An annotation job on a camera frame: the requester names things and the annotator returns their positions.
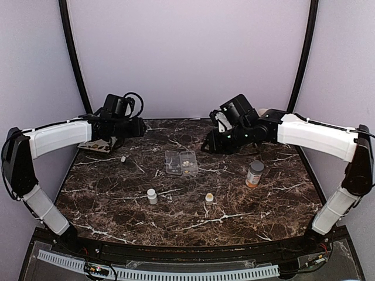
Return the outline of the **clear plastic pill organizer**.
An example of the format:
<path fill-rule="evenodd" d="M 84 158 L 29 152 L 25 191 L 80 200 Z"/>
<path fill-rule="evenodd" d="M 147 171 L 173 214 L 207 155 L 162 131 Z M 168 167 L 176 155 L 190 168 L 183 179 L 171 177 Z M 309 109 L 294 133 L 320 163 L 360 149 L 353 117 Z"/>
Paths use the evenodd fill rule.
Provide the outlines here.
<path fill-rule="evenodd" d="M 191 161 L 192 165 L 182 166 L 184 160 Z M 165 152 L 165 171 L 167 174 L 175 176 L 198 174 L 199 168 L 195 152 L 192 150 L 182 152 L 167 150 Z"/>

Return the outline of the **orange pill bottle grey cap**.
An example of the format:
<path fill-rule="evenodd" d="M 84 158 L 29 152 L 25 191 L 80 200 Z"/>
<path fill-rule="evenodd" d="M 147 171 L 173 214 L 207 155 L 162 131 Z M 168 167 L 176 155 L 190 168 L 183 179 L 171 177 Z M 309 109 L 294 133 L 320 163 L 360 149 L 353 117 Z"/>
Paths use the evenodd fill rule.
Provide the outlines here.
<path fill-rule="evenodd" d="M 247 172 L 246 185 L 250 188 L 257 187 L 263 170 L 264 164 L 259 160 L 251 162 Z"/>

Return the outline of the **white pill bottle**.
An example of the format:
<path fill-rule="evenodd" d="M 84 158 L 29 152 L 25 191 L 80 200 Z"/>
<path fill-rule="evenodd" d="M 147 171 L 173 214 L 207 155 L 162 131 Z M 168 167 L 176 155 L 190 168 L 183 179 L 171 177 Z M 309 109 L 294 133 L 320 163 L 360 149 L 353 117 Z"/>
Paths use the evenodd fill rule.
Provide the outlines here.
<path fill-rule="evenodd" d="M 154 189 L 147 190 L 147 198 L 151 205 L 155 205 L 158 202 L 157 193 Z"/>
<path fill-rule="evenodd" d="M 205 196 L 206 205 L 212 205 L 214 202 L 214 195 L 212 193 L 207 193 Z"/>

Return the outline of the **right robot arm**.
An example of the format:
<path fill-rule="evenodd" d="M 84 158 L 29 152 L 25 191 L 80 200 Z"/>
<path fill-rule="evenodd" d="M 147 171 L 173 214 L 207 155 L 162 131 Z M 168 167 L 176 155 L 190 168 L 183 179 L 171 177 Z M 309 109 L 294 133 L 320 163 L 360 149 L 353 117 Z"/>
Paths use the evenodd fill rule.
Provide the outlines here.
<path fill-rule="evenodd" d="M 239 94 L 209 114 L 214 128 L 201 150 L 230 155 L 250 143 L 281 143 L 317 150 L 347 162 L 345 177 L 316 214 L 299 249 L 311 254 L 323 235 L 374 187 L 373 135 L 365 125 L 342 127 L 304 118 L 278 109 L 255 109 Z"/>

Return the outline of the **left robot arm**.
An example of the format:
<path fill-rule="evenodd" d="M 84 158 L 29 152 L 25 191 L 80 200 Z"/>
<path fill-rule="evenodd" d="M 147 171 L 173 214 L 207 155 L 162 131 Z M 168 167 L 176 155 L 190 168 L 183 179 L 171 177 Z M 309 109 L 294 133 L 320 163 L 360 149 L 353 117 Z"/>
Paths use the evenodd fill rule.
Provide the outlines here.
<path fill-rule="evenodd" d="M 1 176 L 13 201 L 21 202 L 53 234 L 70 255 L 78 255 L 83 243 L 76 238 L 75 226 L 57 208 L 38 179 L 36 166 L 45 157 L 60 156 L 81 143 L 111 142 L 140 138 L 146 132 L 141 114 L 143 98 L 135 93 L 108 94 L 95 113 L 42 125 L 36 128 L 13 127 L 1 147 Z"/>

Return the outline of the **square floral ceramic plate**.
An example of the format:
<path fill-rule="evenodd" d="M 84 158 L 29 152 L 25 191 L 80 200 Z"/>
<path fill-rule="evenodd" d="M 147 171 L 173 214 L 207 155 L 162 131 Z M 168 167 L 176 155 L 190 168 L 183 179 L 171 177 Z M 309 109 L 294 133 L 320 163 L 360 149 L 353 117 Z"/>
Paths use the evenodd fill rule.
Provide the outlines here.
<path fill-rule="evenodd" d="M 91 142 L 80 143 L 78 144 L 78 148 L 95 152 L 110 153 L 116 141 L 117 138 L 115 137 L 111 137 L 109 141 L 99 139 Z"/>

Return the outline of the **cream ceramic mug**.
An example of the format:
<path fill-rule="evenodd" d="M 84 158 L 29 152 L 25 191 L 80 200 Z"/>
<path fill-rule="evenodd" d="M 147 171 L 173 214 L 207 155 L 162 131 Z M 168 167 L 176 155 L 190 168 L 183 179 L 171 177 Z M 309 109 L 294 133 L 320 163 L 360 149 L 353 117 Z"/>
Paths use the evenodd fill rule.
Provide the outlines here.
<path fill-rule="evenodd" d="M 266 108 L 260 108 L 260 109 L 257 110 L 257 113 L 258 113 L 259 116 L 262 116 L 267 111 L 268 111 L 268 109 L 266 109 Z"/>

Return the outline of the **white pill bottle front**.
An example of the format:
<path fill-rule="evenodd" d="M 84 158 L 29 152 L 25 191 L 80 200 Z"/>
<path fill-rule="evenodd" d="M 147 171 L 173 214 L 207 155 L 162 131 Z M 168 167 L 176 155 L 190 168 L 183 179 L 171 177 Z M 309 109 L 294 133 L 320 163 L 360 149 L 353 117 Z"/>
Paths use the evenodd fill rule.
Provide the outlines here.
<path fill-rule="evenodd" d="M 151 205 L 155 205 L 158 202 L 157 193 L 154 189 L 147 190 L 147 198 Z"/>

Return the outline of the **black left frame post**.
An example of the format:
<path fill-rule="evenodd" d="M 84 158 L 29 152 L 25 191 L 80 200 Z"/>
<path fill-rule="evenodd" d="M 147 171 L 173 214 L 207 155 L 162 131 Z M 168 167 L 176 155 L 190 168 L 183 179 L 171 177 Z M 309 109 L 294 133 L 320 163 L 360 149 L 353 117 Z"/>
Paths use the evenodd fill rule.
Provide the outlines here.
<path fill-rule="evenodd" d="M 85 86 L 83 75 L 82 75 L 81 68 L 80 68 L 79 58 L 78 58 L 75 43 L 74 43 L 73 30 L 71 27 L 70 15 L 69 15 L 69 9 L 68 9 L 68 2 L 66 0 L 58 0 L 58 3 L 59 3 L 60 17 L 62 21 L 66 46 L 67 46 L 74 78 L 76 80 L 77 88 L 79 91 L 80 99 L 83 104 L 85 112 L 87 114 L 92 114 L 93 109 L 89 101 L 88 93 L 86 90 L 86 86 Z"/>

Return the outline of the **black frame post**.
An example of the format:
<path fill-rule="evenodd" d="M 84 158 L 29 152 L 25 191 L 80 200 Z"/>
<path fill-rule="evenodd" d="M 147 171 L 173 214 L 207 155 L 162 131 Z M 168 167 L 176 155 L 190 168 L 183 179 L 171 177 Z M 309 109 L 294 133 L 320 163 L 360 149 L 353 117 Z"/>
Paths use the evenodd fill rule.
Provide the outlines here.
<path fill-rule="evenodd" d="M 306 31 L 304 36 L 304 42 L 302 45 L 301 57 L 299 59 L 298 69 L 295 76 L 294 85 L 289 98 L 287 112 L 293 113 L 297 104 L 299 93 L 302 87 L 302 82 L 305 75 L 305 70 L 308 64 L 309 54 L 311 50 L 313 34 L 315 30 L 316 18 L 318 15 L 319 0 L 311 0 L 308 20 L 306 24 Z"/>
<path fill-rule="evenodd" d="M 85 86 L 83 75 L 82 75 L 81 68 L 80 68 L 79 58 L 78 58 L 75 43 L 74 43 L 73 30 L 71 27 L 70 15 L 69 15 L 69 9 L 68 9 L 68 2 L 66 0 L 58 0 L 58 3 L 59 3 L 60 17 L 62 21 L 66 46 L 67 46 L 74 78 L 76 80 L 77 88 L 79 91 L 80 99 L 83 104 L 85 112 L 87 114 L 92 114 L 93 109 L 89 101 L 88 93 L 86 90 L 86 86 Z"/>

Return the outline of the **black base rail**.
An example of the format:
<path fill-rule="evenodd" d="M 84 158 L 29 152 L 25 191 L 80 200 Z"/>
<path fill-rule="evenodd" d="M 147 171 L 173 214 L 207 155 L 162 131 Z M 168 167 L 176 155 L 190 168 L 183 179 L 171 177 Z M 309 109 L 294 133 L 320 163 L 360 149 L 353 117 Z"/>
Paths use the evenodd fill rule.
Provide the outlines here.
<path fill-rule="evenodd" d="M 227 262 L 253 259 L 257 262 L 288 263 L 307 254 L 316 254 L 329 243 L 346 239 L 350 235 L 345 226 L 336 227 L 323 238 L 312 239 L 306 235 L 276 241 L 263 240 L 250 244 L 214 245 L 214 238 L 207 243 L 198 243 L 189 235 L 186 243 L 181 246 L 161 243 L 155 245 L 138 245 L 123 238 L 115 237 L 108 232 L 92 229 L 89 238 L 79 234 L 70 237 L 59 237 L 52 231 L 35 228 L 26 252 L 24 263 L 35 256 L 33 253 L 39 242 L 57 253 L 69 254 L 74 257 L 88 258 L 90 261 L 114 262 L 123 264 L 132 258 L 150 262 Z"/>

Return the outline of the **black right frame post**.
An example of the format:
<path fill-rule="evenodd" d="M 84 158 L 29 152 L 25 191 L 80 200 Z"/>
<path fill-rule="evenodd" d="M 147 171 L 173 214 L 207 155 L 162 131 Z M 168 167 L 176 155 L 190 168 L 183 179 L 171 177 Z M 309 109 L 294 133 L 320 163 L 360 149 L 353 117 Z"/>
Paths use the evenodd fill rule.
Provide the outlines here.
<path fill-rule="evenodd" d="M 302 87 L 302 82 L 305 75 L 305 70 L 308 64 L 309 54 L 311 50 L 313 34 L 315 30 L 316 18 L 318 15 L 319 0 L 311 0 L 308 20 L 306 24 L 306 31 L 304 36 L 304 42 L 302 45 L 301 57 L 299 59 L 298 69 L 295 76 L 294 85 L 289 98 L 287 112 L 293 113 L 297 104 L 299 93 Z"/>

